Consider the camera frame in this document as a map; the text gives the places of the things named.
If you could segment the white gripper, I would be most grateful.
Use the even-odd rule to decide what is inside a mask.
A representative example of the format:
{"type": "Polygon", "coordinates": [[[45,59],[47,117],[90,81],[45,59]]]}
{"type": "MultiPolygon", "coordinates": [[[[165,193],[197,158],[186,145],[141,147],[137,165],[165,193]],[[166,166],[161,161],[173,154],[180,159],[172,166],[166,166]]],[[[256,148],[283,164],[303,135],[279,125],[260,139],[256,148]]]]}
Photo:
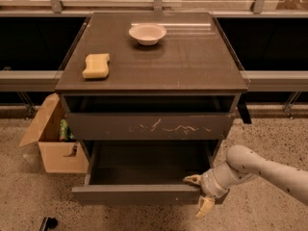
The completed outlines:
{"type": "Polygon", "coordinates": [[[222,198],[228,190],[222,187],[214,176],[212,169],[207,170],[201,176],[198,174],[186,176],[183,181],[187,184],[200,186],[206,196],[200,196],[198,200],[196,216],[203,218],[215,206],[215,199],[222,198]]]}

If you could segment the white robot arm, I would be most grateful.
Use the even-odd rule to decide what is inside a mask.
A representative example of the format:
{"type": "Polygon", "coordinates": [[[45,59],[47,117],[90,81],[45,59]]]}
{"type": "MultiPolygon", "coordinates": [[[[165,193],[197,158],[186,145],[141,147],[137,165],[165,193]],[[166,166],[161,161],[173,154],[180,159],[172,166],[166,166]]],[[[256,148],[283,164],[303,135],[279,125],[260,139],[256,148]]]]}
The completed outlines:
{"type": "Polygon", "coordinates": [[[225,161],[201,175],[183,179],[200,187],[196,216],[204,217],[215,206],[216,200],[228,194],[231,187],[254,176],[270,182],[301,203],[308,204],[308,172],[267,160],[243,145],[233,145],[225,152],[225,161]]]}

